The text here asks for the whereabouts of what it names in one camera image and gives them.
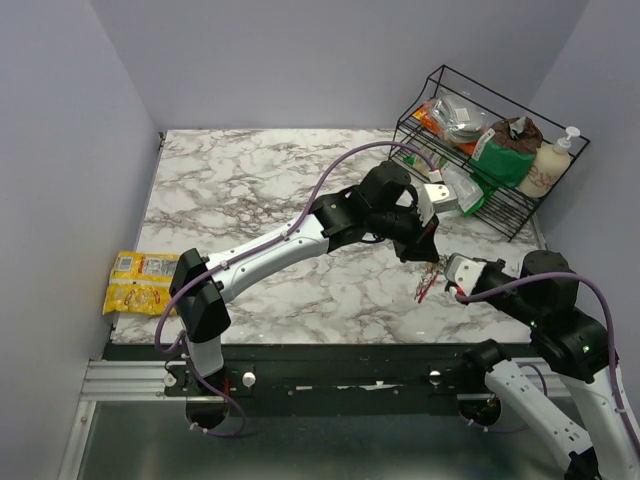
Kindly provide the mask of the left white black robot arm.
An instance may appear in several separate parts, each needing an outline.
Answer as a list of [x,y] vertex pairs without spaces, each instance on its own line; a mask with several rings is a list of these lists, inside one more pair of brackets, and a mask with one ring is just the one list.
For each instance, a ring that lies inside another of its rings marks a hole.
[[406,169],[384,161],[359,184],[313,199],[298,219],[273,232],[211,258],[195,248],[184,252],[169,292],[193,364],[188,384],[201,395],[220,387],[221,335],[231,324],[228,303],[295,263],[351,244],[385,240],[401,262],[438,262],[435,204],[448,196],[439,172],[433,172],[431,182],[414,186]]

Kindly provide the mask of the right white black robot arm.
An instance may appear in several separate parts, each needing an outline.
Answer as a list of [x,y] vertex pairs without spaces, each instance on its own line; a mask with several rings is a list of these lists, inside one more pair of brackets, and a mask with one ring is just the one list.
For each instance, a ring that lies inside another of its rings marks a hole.
[[530,345],[557,374],[582,421],[575,423],[522,374],[500,344],[466,352],[460,379],[488,388],[550,448],[567,479],[636,479],[639,425],[622,384],[611,310],[602,292],[559,253],[528,253],[519,277],[498,262],[455,254],[448,290],[462,304],[486,302],[530,330]]

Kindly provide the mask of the keyring with keys red tag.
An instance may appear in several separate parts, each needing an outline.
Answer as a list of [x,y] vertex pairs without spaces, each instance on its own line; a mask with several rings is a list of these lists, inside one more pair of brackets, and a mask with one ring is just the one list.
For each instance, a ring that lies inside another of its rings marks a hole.
[[436,284],[439,276],[444,272],[447,258],[443,257],[439,262],[426,262],[422,270],[420,280],[416,286],[414,300],[421,304],[430,289]]

